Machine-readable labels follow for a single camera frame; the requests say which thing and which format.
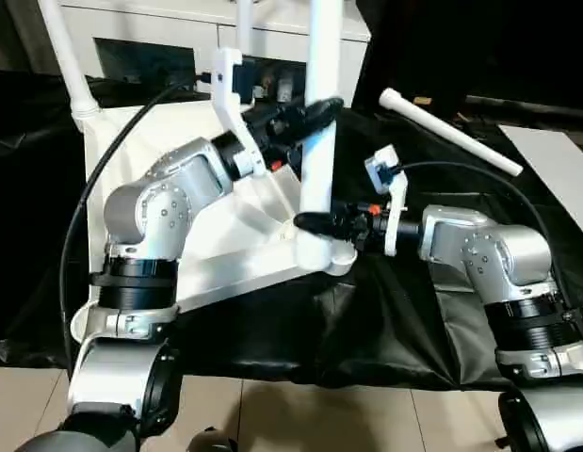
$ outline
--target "silver cylinder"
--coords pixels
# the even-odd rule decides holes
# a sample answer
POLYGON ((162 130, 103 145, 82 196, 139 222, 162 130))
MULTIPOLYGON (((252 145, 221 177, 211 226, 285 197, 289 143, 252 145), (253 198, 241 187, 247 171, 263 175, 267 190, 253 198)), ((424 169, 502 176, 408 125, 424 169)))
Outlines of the silver cylinder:
POLYGON ((522 390, 549 452, 583 445, 583 382, 561 382, 522 390))
POLYGON ((163 344, 94 340, 73 374, 69 411, 80 403, 128 405, 140 419, 154 362, 163 344))

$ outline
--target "white plastic mount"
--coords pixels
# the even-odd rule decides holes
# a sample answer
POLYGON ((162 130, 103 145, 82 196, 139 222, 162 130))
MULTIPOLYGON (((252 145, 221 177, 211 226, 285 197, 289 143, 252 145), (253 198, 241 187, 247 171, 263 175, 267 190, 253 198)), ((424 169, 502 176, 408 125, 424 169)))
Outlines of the white plastic mount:
POLYGON ((212 65, 212 106, 224 130, 230 130, 245 148, 235 156, 241 177, 266 174, 264 157, 241 116, 241 98, 233 92, 235 65, 243 64, 239 49, 221 47, 214 52, 212 65))
POLYGON ((364 166, 368 177, 370 177, 375 190, 380 195, 389 192, 392 200, 389 204, 389 218, 387 219, 387 229, 385 230, 384 252, 387 256, 396 255, 397 227, 400 222, 400 215, 406 210, 406 190, 408 189, 408 179, 404 171, 396 174, 391 183, 386 183, 379 176, 379 169, 391 169, 399 164, 394 146, 388 144, 379 149, 375 154, 365 160, 364 166))

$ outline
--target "white vertical rod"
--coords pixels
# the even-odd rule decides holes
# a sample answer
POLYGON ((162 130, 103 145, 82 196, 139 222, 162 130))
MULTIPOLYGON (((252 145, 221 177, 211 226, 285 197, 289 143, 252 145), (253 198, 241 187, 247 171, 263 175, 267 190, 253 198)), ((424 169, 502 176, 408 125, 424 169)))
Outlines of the white vertical rod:
POLYGON ((236 47, 243 55, 251 55, 253 0, 236 0, 236 47))
MULTIPOLYGON (((311 0, 310 53, 306 72, 306 104, 338 95, 339 54, 344 0, 311 0)), ((330 212, 335 123, 308 138, 301 163, 301 212, 330 212)), ((298 231, 296 260, 311 271, 331 263, 330 239, 298 231)))
POLYGON ((71 98, 72 116, 75 120, 89 118, 99 111, 99 106, 80 69, 60 6, 57 0, 38 0, 38 3, 71 98))

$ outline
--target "white mounting plate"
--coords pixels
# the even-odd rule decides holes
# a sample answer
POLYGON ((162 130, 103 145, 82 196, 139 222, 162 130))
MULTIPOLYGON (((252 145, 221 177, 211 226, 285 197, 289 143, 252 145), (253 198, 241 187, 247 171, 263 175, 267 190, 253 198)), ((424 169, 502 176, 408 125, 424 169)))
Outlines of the white mounting plate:
MULTIPOLYGON (((96 166, 113 138, 139 107, 110 108, 84 121, 86 172, 96 166)), ((196 137, 223 132, 210 102, 158 105, 132 131, 105 168, 88 204, 90 271, 100 271, 106 229, 103 207, 115 188, 141 177, 162 154, 196 137)), ((180 261, 177 302, 181 312, 241 295, 308 272, 295 264, 296 228, 292 218, 300 207, 300 182, 283 167, 263 177, 235 183, 232 194, 201 211, 186 240, 180 261)), ((327 272, 347 273, 355 249, 335 244, 327 272)), ((89 303, 98 293, 91 287, 89 303)), ((72 321, 79 340, 86 325, 87 303, 72 321)))

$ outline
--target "white table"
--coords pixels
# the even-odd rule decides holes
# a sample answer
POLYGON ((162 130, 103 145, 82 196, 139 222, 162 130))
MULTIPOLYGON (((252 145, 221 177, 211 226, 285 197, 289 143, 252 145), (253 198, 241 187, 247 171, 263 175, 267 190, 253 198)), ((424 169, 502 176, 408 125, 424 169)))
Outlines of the white table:
POLYGON ((583 232, 583 152, 562 132, 500 129, 583 232))

